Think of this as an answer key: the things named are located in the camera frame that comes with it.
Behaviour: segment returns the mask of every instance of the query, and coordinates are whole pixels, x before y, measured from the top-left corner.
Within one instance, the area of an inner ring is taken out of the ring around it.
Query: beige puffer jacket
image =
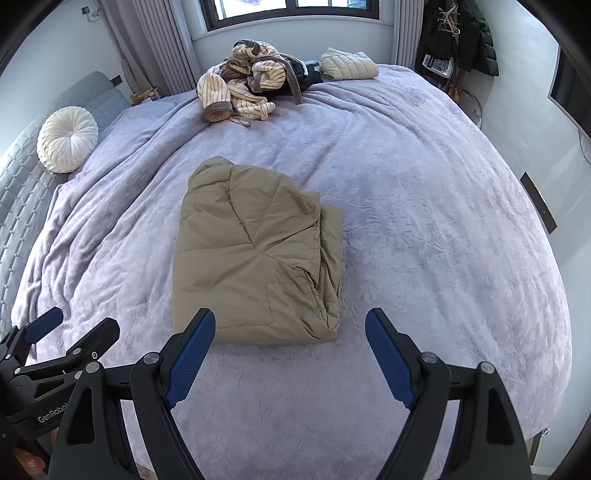
[[[189,180],[173,264],[173,323],[206,307],[218,342],[335,340],[342,214],[264,168],[205,161]]]

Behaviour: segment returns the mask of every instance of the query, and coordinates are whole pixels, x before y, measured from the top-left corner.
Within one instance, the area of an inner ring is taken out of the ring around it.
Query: wall
[[[517,177],[527,171],[558,228],[550,235],[569,302],[573,369],[536,465],[555,468],[591,411],[591,166],[577,128],[549,99],[558,44],[517,0],[478,0],[491,27],[501,75],[478,72],[463,86],[483,103],[482,130]],[[591,158],[591,145],[583,141]]]
[[[264,40],[302,60],[317,60],[328,47],[364,51],[376,63],[392,62],[395,0],[382,0],[380,20],[316,15],[259,20],[207,32],[197,0],[181,0],[202,71],[230,55],[243,38]]]
[[[89,23],[80,9],[93,0],[70,0],[57,7],[23,42],[0,76],[0,155],[33,118],[64,90],[99,70],[121,75],[119,50],[103,18]]]

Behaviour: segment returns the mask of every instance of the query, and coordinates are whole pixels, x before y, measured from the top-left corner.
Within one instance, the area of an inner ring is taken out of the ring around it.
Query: lavender bedspread
[[[65,315],[38,344],[39,361],[106,316],[121,326],[106,366],[163,346],[181,201],[191,173],[214,155],[320,192],[343,210],[345,253],[337,342],[212,346],[174,409],[207,479],[376,477],[407,411],[365,339],[375,306],[448,363],[493,362],[526,437],[548,425],[569,381],[571,338],[547,237],[486,137],[403,67],[314,86],[302,105],[279,100],[250,128],[207,126],[194,93],[127,110],[61,189],[29,259],[13,322],[53,306]],[[124,408],[137,459],[149,465]],[[448,416],[431,477],[452,430]]]

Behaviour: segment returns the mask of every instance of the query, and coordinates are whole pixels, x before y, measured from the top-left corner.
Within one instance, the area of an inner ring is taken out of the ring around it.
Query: finger
[[[20,448],[14,449],[14,456],[29,475],[39,475],[45,468],[43,460]]]

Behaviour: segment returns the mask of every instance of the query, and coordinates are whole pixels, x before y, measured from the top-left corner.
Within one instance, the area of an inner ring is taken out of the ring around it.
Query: black jacket
[[[499,76],[495,46],[491,29],[478,8],[475,0],[460,0],[457,21],[460,28],[457,48],[457,65],[468,72],[479,72]]]
[[[418,50],[417,67],[421,66],[425,54],[440,59],[454,57],[457,66],[471,72],[476,69],[497,77],[499,66],[492,41],[491,29],[478,8],[475,0],[458,0],[459,42],[451,33],[439,30],[438,7],[447,9],[446,0],[430,0],[423,14],[423,32]]]

